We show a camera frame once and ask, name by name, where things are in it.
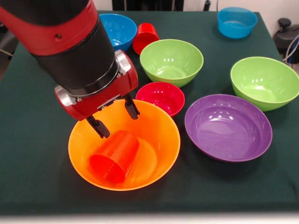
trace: red cup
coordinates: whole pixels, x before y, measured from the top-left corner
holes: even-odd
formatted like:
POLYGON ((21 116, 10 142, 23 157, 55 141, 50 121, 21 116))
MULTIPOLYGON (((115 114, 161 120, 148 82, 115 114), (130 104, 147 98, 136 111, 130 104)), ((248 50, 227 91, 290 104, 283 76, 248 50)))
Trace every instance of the red cup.
POLYGON ((127 177, 138 151, 138 139, 127 131, 117 131, 89 158, 94 173, 111 183, 127 177))
POLYGON ((137 34, 133 40, 133 49, 137 54, 141 54, 141 51, 150 43, 159 40, 159 36, 155 27, 150 23, 143 23, 138 26, 137 34))

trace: red bowl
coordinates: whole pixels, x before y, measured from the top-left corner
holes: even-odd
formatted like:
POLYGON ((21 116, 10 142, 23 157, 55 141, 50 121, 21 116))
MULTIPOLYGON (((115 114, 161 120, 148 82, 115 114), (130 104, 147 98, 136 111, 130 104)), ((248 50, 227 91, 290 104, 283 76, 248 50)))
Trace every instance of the red bowl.
POLYGON ((171 117, 177 115, 185 104, 184 93, 175 85, 154 82, 143 86, 136 94, 136 99, 154 104, 171 117))

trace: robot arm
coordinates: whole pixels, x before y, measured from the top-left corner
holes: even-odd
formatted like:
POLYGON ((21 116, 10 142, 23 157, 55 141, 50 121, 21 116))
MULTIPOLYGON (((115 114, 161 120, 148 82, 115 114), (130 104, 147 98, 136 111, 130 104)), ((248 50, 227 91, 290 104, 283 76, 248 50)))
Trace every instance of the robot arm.
POLYGON ((0 21, 58 84, 61 106, 87 119, 100 137, 110 133, 93 114, 118 97, 138 118, 129 95, 138 86, 137 72, 124 52, 114 52, 92 0, 1 0, 0 21))

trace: orange bowl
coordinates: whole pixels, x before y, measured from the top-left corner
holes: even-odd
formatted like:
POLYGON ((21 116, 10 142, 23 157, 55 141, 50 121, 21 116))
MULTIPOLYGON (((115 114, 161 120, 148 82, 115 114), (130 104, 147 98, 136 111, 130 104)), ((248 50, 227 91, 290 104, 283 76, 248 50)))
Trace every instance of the orange bowl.
POLYGON ((86 120, 77 122, 69 139, 69 157, 78 174, 91 184, 116 191, 146 187, 163 177, 176 161, 180 148, 180 136, 173 119, 159 107, 148 102, 134 100, 140 116, 131 119, 125 109, 125 101, 117 100, 104 110, 94 114, 110 133, 129 131, 139 140, 139 148, 125 181, 118 184, 97 178, 89 165, 89 158, 107 139, 101 139, 86 120))

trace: white wall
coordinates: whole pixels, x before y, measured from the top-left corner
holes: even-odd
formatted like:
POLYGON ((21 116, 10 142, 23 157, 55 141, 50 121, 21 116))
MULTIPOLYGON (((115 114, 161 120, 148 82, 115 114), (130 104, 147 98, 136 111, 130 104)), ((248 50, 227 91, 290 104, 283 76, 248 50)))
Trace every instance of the white wall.
POLYGON ((112 10, 112 0, 93 0, 97 10, 112 10))
MULTIPOLYGON (((210 0, 210 11, 216 11, 217 0, 210 0)), ((184 11, 202 11, 205 0, 185 0, 184 11)), ((299 24, 299 0, 219 0, 219 10, 225 7, 243 7, 260 12, 271 35, 279 29, 277 20, 287 17, 299 24)))

